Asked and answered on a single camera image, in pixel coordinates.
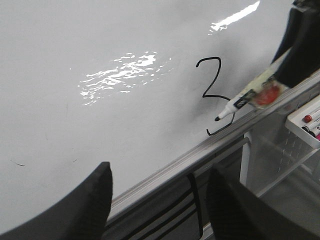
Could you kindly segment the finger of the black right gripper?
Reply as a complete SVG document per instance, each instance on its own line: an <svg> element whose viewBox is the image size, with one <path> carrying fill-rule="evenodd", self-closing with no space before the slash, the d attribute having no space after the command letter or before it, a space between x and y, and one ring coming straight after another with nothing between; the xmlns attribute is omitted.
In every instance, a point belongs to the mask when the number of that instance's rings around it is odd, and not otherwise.
<svg viewBox="0 0 320 240"><path fill-rule="evenodd" d="M318 240L256 197L222 167L210 170L206 208L217 240Z"/></svg>

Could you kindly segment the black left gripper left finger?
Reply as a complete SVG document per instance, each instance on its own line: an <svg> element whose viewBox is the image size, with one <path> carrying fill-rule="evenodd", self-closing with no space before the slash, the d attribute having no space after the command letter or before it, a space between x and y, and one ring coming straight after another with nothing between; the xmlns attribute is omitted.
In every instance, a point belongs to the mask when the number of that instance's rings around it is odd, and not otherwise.
<svg viewBox="0 0 320 240"><path fill-rule="evenodd" d="M3 234L2 240L99 240L110 214L113 176L109 162L72 192L33 219Z"/></svg>

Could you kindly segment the black second-arm left gripper right finger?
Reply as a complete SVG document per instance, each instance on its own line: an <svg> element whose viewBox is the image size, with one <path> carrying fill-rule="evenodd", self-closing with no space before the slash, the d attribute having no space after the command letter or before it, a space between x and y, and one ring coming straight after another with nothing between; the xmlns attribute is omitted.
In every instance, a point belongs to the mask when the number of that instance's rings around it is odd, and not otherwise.
<svg viewBox="0 0 320 240"><path fill-rule="evenodd" d="M273 58L287 53L275 79L294 88L320 69L320 2L295 0L289 11L285 33Z"/></svg>

